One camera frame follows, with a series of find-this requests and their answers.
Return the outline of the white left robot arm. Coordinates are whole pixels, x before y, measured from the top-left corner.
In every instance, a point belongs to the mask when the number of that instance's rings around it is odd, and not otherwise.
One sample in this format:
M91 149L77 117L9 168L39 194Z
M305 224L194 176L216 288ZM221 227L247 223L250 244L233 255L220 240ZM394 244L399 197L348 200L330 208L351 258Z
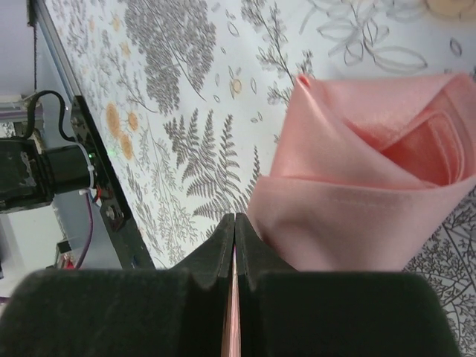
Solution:
M95 187L94 166L80 144L39 152L33 140L1 139L1 212L50 205L57 194Z

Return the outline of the peach satin napkin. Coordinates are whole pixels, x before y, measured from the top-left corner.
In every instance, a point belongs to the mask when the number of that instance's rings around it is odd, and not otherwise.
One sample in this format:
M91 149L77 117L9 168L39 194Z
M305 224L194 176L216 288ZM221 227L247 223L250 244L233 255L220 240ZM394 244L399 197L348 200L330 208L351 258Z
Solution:
M301 271L412 271L443 304L438 353L475 354L475 82L300 76L247 209Z

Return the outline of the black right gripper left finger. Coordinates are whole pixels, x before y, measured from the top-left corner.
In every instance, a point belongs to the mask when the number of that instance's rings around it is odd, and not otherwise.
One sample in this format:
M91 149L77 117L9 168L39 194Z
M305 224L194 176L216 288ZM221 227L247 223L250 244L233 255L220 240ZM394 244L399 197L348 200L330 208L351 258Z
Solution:
M233 356L233 214L176 266L28 275L1 315L3 356Z

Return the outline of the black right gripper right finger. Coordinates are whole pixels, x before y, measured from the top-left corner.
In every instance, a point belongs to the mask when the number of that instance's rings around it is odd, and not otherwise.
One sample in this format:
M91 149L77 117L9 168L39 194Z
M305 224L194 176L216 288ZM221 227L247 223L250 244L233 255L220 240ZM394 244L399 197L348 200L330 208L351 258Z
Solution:
M429 284L409 273L301 272L235 221L243 356L458 356Z

